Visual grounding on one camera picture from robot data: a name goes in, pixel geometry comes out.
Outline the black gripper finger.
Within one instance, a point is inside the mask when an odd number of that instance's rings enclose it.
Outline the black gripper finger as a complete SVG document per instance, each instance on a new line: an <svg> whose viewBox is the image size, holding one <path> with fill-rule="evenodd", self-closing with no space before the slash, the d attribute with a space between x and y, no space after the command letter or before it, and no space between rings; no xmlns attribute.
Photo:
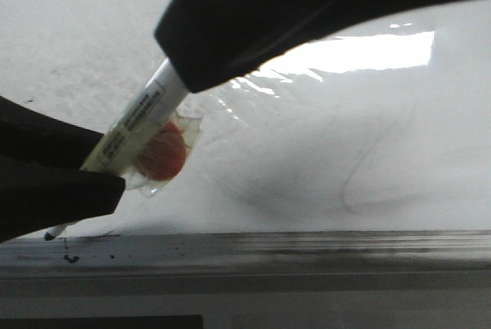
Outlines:
<svg viewBox="0 0 491 329"><path fill-rule="evenodd" d="M1 99L1 240L110 215L126 183L82 171L101 133Z"/></svg>
<svg viewBox="0 0 491 329"><path fill-rule="evenodd" d="M460 1L466 0L171 0L154 36L197 93L353 25Z"/></svg>

